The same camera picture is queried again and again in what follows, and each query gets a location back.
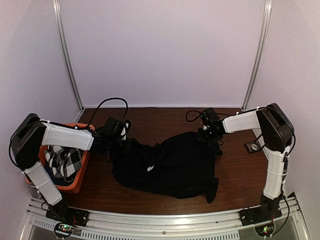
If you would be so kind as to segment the black t-shirt blue logo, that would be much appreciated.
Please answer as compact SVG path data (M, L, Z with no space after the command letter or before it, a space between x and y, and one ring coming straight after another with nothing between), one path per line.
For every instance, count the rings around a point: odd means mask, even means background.
M194 131L155 145L131 138L129 152L114 156L112 174L118 183L134 190L177 199L204 195L210 204L219 187L216 157L222 155L219 144L198 141Z

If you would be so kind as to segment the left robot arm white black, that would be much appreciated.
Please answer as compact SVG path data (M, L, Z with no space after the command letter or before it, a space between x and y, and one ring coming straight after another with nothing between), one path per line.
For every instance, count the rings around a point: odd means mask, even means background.
M53 206L52 213L61 222L72 218L72 211L63 204L61 185L66 191L78 192L91 152L115 152L127 142L129 120L109 117L104 126L95 129L90 124L62 124L39 118L30 113L12 134L9 157Z

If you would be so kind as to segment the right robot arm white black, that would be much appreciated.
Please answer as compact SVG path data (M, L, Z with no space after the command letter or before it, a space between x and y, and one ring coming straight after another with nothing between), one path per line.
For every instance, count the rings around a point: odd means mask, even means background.
M260 206L256 210L259 220L268 220L278 208L283 194L283 185L288 174L288 158L295 145L294 127L276 103L244 112L237 112L225 118L213 108L198 114L203 127L198 129L199 139L214 143L224 135L240 131L259 129L263 148L267 152L267 175Z

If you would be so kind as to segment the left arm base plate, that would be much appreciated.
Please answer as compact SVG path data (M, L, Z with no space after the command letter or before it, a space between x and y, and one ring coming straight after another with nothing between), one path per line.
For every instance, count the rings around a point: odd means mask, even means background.
M69 225L86 227L89 219L89 212L87 210L68 206L50 206L45 216L48 219L67 223Z

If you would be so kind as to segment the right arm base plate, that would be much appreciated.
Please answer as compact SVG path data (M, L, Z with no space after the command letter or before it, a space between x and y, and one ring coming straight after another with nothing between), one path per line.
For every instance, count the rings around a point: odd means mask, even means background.
M273 218L279 218L283 215L280 209L276 209L272 213L264 214L262 212L261 206L245 207L238 213L240 216L242 226L249 226L259 224L262 222L269 222Z

